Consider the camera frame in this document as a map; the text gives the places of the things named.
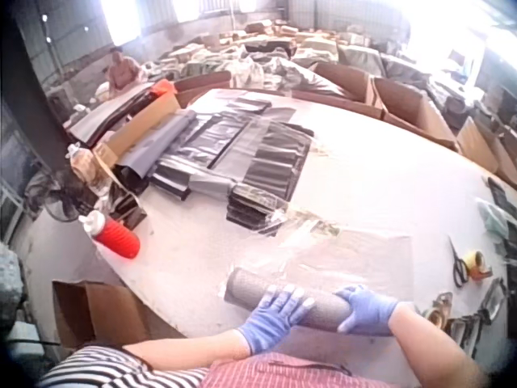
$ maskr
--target striped sleeve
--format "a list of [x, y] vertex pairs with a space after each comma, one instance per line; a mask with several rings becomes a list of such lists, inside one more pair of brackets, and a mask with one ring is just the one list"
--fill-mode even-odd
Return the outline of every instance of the striped sleeve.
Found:
[[48, 372], [38, 387], [197, 388], [207, 373], [207, 368], [155, 371], [126, 351], [88, 346]]

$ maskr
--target concrete floor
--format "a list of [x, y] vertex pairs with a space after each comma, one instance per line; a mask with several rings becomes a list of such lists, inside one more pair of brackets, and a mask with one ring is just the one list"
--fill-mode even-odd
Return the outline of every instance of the concrete floor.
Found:
[[[23, 263], [32, 313], [43, 340], [59, 341], [53, 312], [52, 280], [92, 280], [121, 285], [111, 267], [96, 256], [93, 243], [78, 222], [60, 223], [45, 211], [35, 221], [24, 218], [20, 222], [11, 249]], [[506, 339], [505, 317], [505, 311], [501, 311], [491, 326], [484, 327], [477, 347], [477, 362], [487, 372], [501, 368], [508, 352], [515, 349]], [[146, 318], [152, 338], [181, 336], [149, 309], [146, 309]], [[49, 355], [58, 361], [66, 352], [52, 351]]]

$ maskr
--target red bottle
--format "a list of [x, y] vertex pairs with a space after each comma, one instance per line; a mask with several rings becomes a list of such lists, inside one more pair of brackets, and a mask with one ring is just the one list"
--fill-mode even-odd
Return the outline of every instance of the red bottle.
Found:
[[88, 214], [88, 217], [80, 217], [84, 230], [106, 248], [127, 259], [134, 259], [140, 250], [140, 240], [131, 230], [106, 217], [98, 210]]

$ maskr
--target blue glove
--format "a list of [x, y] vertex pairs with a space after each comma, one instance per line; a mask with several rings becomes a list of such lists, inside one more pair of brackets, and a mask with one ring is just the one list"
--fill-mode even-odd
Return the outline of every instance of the blue glove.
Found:
[[364, 285], [346, 287], [335, 294], [352, 308], [352, 314], [339, 325], [338, 333], [393, 335], [388, 321], [398, 304], [397, 299], [374, 293]]
[[286, 285], [278, 297], [274, 285], [267, 288], [257, 308], [237, 329], [250, 345], [252, 356], [277, 345], [313, 308], [311, 297], [300, 304], [303, 296], [304, 290], [295, 290], [294, 285]]

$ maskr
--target table surface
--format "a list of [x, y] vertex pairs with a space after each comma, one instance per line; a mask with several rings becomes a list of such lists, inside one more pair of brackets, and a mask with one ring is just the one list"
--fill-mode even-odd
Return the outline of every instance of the table surface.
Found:
[[[482, 251], [494, 276], [506, 282], [502, 257], [477, 210], [477, 198], [493, 203], [484, 181], [492, 176], [488, 171], [391, 124], [318, 103], [214, 90], [191, 108], [218, 112], [228, 99], [246, 93], [247, 98], [270, 100], [273, 107], [295, 108], [290, 122], [312, 129], [333, 156], [306, 163], [293, 203], [346, 228], [411, 237], [413, 295], [420, 310], [438, 293], [452, 291], [452, 317], [473, 314], [490, 286], [488, 279], [456, 288], [448, 236], [459, 255]], [[495, 179], [517, 202], [517, 193]], [[225, 303], [221, 286], [232, 264], [249, 249], [250, 231], [226, 221], [220, 201], [197, 193], [180, 202], [149, 187], [141, 201], [149, 216], [136, 229], [140, 254], [127, 261], [98, 245], [99, 254], [146, 305], [186, 336], [213, 335], [241, 325], [248, 313]], [[506, 325], [506, 310], [498, 319]], [[297, 327], [278, 350], [346, 364], [363, 377], [405, 386], [416, 383], [394, 338]]]

